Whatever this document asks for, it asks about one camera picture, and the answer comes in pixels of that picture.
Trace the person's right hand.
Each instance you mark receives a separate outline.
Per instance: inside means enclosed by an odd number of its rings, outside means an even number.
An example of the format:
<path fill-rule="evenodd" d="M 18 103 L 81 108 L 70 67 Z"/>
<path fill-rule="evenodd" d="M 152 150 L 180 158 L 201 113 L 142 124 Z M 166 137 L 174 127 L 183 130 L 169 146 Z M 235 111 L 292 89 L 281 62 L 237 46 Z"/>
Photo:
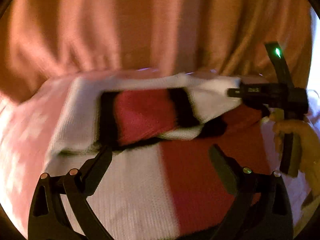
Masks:
<path fill-rule="evenodd" d="M 276 151 L 281 152 L 284 135 L 293 133 L 299 140 L 300 160 L 298 167 L 305 176 L 306 182 L 310 187 L 310 193 L 306 200 L 306 206 L 319 208 L 319 137 L 315 127 L 308 119 L 285 120 L 283 117 L 273 112 L 269 115 L 269 120 L 274 122 L 272 131 L 274 132 L 274 143 Z"/>

